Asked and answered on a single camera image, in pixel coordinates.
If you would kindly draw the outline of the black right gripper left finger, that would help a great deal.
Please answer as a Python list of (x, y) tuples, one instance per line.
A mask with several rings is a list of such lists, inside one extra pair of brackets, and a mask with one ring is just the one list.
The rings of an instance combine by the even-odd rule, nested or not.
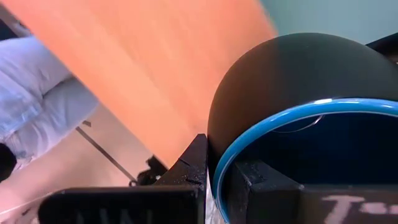
[(208, 140), (197, 135), (154, 184), (72, 188), (47, 197), (40, 224), (204, 223)]

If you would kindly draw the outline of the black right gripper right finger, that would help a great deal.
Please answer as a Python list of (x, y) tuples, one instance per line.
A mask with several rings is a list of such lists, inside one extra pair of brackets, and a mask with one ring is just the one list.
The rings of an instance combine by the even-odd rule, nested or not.
[(226, 183), (230, 223), (397, 224), (395, 185), (302, 185), (262, 161), (235, 162)]

